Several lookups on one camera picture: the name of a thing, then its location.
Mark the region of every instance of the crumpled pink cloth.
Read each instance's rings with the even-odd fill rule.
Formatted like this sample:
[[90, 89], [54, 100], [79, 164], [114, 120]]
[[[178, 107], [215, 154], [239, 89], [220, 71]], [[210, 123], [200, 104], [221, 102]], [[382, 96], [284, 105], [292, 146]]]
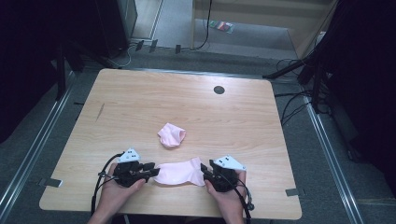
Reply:
[[179, 185], [191, 182], [197, 186], [204, 186], [204, 175], [201, 171], [201, 160], [196, 157], [189, 161], [163, 163], [158, 165], [160, 173], [154, 180], [165, 185]]
[[177, 147], [186, 136], [186, 130], [171, 123], [166, 123], [158, 132], [158, 135], [161, 137], [161, 143], [165, 147]]

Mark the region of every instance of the wooden tabletop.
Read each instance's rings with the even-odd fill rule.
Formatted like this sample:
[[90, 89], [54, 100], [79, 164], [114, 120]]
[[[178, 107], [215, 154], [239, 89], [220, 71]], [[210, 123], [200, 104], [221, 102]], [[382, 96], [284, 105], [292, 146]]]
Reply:
[[[214, 92], [216, 86], [223, 94]], [[157, 132], [172, 123], [186, 130], [169, 149]], [[45, 210], [90, 211], [98, 173], [133, 147], [140, 162], [209, 160], [231, 155], [247, 167], [253, 218], [298, 219], [302, 210], [271, 83], [266, 80], [102, 70], [40, 201]], [[205, 187], [162, 186], [152, 178], [121, 209], [127, 214], [219, 217]]]

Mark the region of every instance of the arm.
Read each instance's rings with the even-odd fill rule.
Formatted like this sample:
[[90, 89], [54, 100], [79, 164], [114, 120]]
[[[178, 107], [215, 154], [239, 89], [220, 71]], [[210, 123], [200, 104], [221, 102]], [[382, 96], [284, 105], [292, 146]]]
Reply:
[[[110, 166], [108, 175], [113, 175], [117, 164]], [[139, 191], [145, 184], [145, 179], [136, 181], [131, 187], [125, 188], [116, 183], [115, 180], [108, 181], [102, 186], [102, 194], [96, 211], [88, 221], [89, 224], [107, 223], [128, 201], [132, 194]]]
[[[247, 173], [239, 172], [238, 178], [246, 183]], [[219, 210], [221, 212], [222, 217], [226, 221], [227, 224], [243, 224], [243, 211], [244, 208], [241, 204], [241, 201], [234, 190], [230, 190], [228, 192], [217, 192], [213, 185], [206, 180], [206, 189], [207, 192], [213, 196], [216, 200]], [[244, 198], [246, 198], [247, 194], [244, 187], [238, 186], [236, 188]]]

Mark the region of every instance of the white floor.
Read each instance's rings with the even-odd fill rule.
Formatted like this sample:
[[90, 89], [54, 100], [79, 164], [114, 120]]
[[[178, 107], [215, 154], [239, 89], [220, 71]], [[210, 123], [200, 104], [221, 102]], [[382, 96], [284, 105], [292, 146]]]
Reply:
[[[192, 1], [163, 0], [151, 39], [158, 39], [158, 47], [175, 48], [176, 45], [181, 45], [182, 48], [189, 48], [191, 13]], [[234, 27], [231, 34], [209, 28], [207, 42], [200, 51], [278, 60], [297, 59], [287, 29], [234, 22], [231, 24]], [[205, 37], [206, 21], [195, 20], [194, 46], [201, 46]]]

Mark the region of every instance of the wooden table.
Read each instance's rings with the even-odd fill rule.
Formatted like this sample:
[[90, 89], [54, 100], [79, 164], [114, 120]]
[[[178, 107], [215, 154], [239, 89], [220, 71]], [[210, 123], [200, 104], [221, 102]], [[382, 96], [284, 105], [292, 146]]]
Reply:
[[[195, 19], [207, 20], [209, 0], [192, 0], [191, 48]], [[302, 59], [326, 31], [338, 0], [213, 0], [210, 20], [288, 28], [290, 40]]]
[[[223, 94], [214, 93], [221, 86]], [[166, 122], [187, 131], [168, 149], [157, 132]], [[40, 201], [45, 210], [90, 211], [97, 174], [129, 147], [142, 163], [210, 159], [230, 154], [247, 167], [253, 218], [302, 215], [271, 83], [266, 80], [102, 70]], [[153, 179], [120, 210], [127, 214], [219, 217], [205, 187], [160, 186]]]

